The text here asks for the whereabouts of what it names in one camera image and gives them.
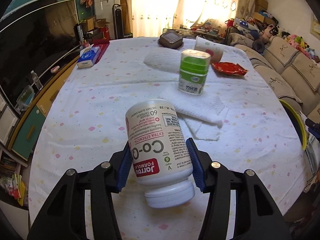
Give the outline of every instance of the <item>black tv screen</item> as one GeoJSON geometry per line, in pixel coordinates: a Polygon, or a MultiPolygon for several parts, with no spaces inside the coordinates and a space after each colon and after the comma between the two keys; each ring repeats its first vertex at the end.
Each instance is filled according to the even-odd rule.
{"type": "Polygon", "coordinates": [[[13,106],[30,72],[41,76],[79,45],[74,33],[78,23],[75,0],[39,8],[0,31],[0,86],[13,106]]]}

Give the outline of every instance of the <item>red wrapper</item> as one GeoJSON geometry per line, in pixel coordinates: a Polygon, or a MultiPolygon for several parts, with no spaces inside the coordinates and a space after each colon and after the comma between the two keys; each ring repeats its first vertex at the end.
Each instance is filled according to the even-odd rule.
{"type": "Polygon", "coordinates": [[[239,64],[234,64],[230,62],[211,63],[211,66],[214,70],[225,73],[227,75],[244,76],[248,72],[239,64]]]}

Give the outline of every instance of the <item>blue tissue box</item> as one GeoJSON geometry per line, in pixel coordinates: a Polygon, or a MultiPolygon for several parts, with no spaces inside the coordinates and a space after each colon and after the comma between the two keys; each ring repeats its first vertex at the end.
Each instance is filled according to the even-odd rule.
{"type": "Polygon", "coordinates": [[[89,51],[82,54],[78,59],[78,68],[92,67],[101,52],[100,46],[92,47],[89,51]]]}

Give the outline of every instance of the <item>metal screw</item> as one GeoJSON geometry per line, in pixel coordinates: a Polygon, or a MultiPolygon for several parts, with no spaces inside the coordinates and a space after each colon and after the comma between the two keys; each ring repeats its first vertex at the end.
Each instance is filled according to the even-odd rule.
{"type": "Polygon", "coordinates": [[[254,175],[254,171],[253,171],[253,170],[247,170],[246,173],[247,173],[249,176],[253,176],[253,175],[254,175]]]}
{"type": "Polygon", "coordinates": [[[74,169],[69,169],[69,170],[67,170],[66,174],[68,176],[72,176],[73,174],[75,174],[75,170],[74,169]]]}
{"type": "Polygon", "coordinates": [[[211,163],[211,166],[213,167],[213,168],[220,168],[221,167],[221,164],[220,163],[218,163],[218,162],[213,162],[213,163],[211,163]]]}
{"type": "Polygon", "coordinates": [[[104,163],[101,163],[101,167],[104,168],[104,169],[107,169],[111,166],[110,162],[104,162],[104,163]]]}

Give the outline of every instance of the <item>tablecloth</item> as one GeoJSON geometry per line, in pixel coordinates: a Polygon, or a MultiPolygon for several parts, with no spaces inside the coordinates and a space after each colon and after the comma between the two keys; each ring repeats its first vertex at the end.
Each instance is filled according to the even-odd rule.
{"type": "MultiPolygon", "coordinates": [[[[192,49],[194,44],[194,40],[184,39],[180,50],[192,49]]],[[[157,98],[169,82],[177,82],[178,74],[143,63],[150,49],[157,46],[157,38],[111,41],[95,66],[74,68],[48,113],[36,145],[29,183],[32,222],[67,169],[91,170],[123,149],[127,141],[124,115],[133,104],[157,98]]],[[[284,214],[310,177],[299,138],[245,53],[221,46],[225,50],[221,61],[239,63],[249,71],[245,77],[228,77],[210,69],[204,89],[219,95],[229,111],[218,141],[195,143],[228,169],[256,171],[284,214]]],[[[191,137],[186,124],[180,124],[185,138],[191,137]]],[[[123,239],[187,240],[199,235],[208,197],[196,188],[195,197],[182,206],[152,209],[131,169],[126,187],[113,194],[113,203],[123,239]]],[[[85,206],[87,237],[93,239],[89,191],[85,206]]],[[[233,194],[228,238],[233,234],[234,208],[233,194]]]]}

